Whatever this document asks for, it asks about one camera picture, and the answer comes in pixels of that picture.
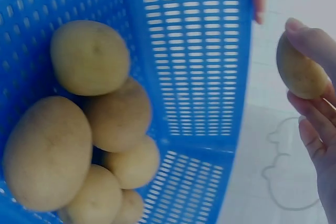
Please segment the potato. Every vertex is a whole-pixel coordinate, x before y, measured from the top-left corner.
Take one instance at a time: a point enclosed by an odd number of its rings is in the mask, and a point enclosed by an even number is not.
[[[150,100],[131,77],[119,90],[91,98],[84,111],[93,144],[107,152],[123,152],[136,145],[152,119]]]
[[[28,109],[10,134],[5,180],[27,208],[56,210],[80,189],[91,157],[91,129],[84,113],[64,97],[47,97]]]
[[[318,98],[326,90],[328,76],[324,69],[297,51],[285,33],[278,44],[277,66],[287,88],[300,98]]]
[[[115,176],[99,165],[91,165],[79,193],[58,215],[65,224],[111,224],[121,201]]]
[[[134,190],[123,190],[121,207],[112,224],[134,224],[142,216],[143,201]]]
[[[58,81],[77,95],[112,92],[130,70],[123,39],[99,22],[77,20],[61,26],[51,39],[50,54]]]
[[[104,165],[118,179],[122,189],[146,185],[155,175],[160,164],[160,153],[149,136],[132,149],[121,153],[107,153]]]

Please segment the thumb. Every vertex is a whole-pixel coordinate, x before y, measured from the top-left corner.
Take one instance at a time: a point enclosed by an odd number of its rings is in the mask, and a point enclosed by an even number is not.
[[[290,18],[286,22],[286,35],[299,52],[321,65],[336,83],[336,42],[325,31]]]

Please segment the white surface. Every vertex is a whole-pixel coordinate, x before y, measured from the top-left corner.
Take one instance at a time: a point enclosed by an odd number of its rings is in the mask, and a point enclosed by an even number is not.
[[[316,174],[301,144],[298,114],[286,98],[275,63],[278,38],[288,17],[320,27],[336,38],[336,7],[328,0],[268,0],[265,24],[254,25],[249,85],[244,121],[234,169],[217,223],[227,224],[327,224],[318,199]],[[277,130],[270,137],[269,133]],[[279,153],[281,156],[271,166]]]

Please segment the blue plastic basket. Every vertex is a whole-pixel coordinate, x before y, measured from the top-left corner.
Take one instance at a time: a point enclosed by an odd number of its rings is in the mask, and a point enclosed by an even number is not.
[[[132,75],[150,94],[162,164],[140,192],[139,223],[215,223],[243,112],[250,0],[0,0],[0,153],[20,115],[55,93],[80,103],[56,82],[52,33],[91,19],[127,41]],[[25,209],[0,174],[1,223],[61,223]]]

